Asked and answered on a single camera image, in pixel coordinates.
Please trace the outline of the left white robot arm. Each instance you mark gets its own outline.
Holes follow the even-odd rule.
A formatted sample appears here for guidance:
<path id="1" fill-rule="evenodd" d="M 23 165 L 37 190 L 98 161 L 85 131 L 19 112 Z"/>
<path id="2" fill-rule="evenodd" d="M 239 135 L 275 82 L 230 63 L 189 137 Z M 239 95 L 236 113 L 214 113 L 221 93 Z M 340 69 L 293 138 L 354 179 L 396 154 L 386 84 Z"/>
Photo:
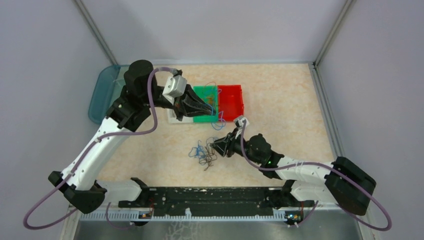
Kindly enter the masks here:
<path id="1" fill-rule="evenodd" d="M 129 137 L 147 135 L 158 127 L 157 108 L 185 117 L 212 116 L 216 110 L 188 84 L 180 69 L 154 68 L 148 60 L 131 63 L 123 75 L 125 85 L 112 103 L 97 133 L 78 157 L 48 179 L 78 211 L 89 214 L 105 203 L 149 203 L 150 193 L 141 180 L 99 181 L 99 173 L 117 148 Z"/>

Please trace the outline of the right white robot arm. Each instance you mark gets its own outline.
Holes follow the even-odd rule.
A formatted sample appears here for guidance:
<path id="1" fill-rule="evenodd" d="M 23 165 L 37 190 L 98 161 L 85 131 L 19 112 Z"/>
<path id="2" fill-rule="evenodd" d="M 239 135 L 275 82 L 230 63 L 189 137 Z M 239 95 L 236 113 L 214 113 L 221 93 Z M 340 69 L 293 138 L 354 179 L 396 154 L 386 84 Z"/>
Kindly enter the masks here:
<path id="1" fill-rule="evenodd" d="M 281 199 L 287 206 L 298 202 L 319 201 L 339 205 L 351 214 L 366 214 L 376 181 L 348 158 L 339 156 L 333 162 L 307 164 L 272 150 L 262 134 L 245 140 L 234 130 L 214 140 L 211 147 L 223 157 L 238 154 L 260 168 L 270 179 L 285 180 Z"/>

